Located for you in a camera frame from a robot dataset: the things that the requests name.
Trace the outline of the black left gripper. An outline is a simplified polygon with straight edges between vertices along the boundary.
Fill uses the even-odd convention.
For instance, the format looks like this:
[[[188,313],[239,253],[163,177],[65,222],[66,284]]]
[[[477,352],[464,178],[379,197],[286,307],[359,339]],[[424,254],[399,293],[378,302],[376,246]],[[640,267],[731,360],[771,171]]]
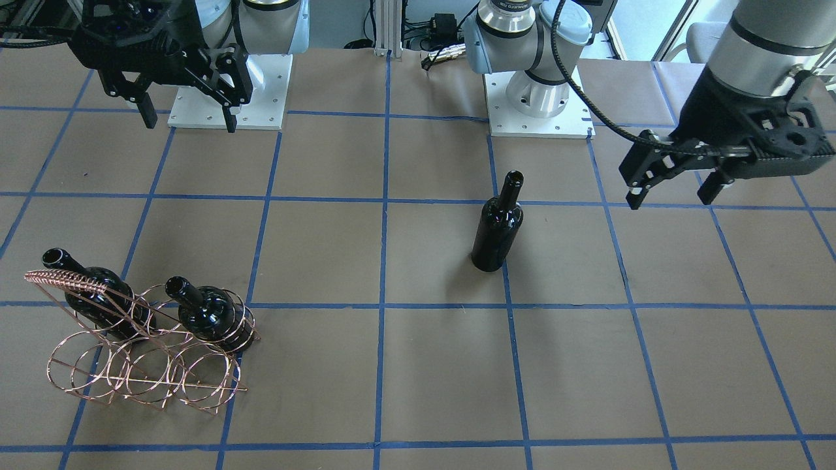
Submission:
[[[653,130],[639,133],[619,173],[629,187],[625,200],[638,210],[655,185],[687,170],[714,168],[725,146],[753,145],[758,151],[716,168],[699,186],[698,197],[710,206],[735,178],[802,176],[834,158],[821,119],[807,98],[818,77],[800,71],[787,95],[753,97],[734,90],[703,69],[681,109],[674,142]]]

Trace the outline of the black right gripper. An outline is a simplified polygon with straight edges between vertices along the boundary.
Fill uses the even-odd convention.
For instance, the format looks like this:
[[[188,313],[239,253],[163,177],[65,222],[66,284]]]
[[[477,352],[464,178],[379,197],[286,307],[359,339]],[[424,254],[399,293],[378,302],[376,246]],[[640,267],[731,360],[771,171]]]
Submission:
[[[228,132],[232,109],[250,103],[253,82],[243,47],[207,50],[194,1],[84,1],[69,48],[98,71],[104,92],[137,108],[147,129],[157,125],[150,84],[192,86],[221,105]],[[134,81],[124,72],[137,72]]]

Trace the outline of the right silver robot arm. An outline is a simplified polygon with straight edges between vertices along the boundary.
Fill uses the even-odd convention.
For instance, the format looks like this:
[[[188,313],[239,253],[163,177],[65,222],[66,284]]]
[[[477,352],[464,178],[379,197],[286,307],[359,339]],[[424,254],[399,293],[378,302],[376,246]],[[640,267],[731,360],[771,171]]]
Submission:
[[[152,129],[152,84],[176,87],[179,129],[283,127],[293,58],[310,45],[307,1],[84,1],[69,48]]]

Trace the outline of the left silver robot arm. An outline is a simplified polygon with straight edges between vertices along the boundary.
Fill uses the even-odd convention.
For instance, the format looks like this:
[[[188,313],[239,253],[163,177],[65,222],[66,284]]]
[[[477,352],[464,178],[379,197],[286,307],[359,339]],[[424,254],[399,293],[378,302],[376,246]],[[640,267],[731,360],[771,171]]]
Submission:
[[[619,166],[633,210],[652,187],[710,170],[713,203],[737,180],[803,176],[834,158],[809,93],[812,67],[834,41],[833,1],[741,1],[666,138],[639,134]]]

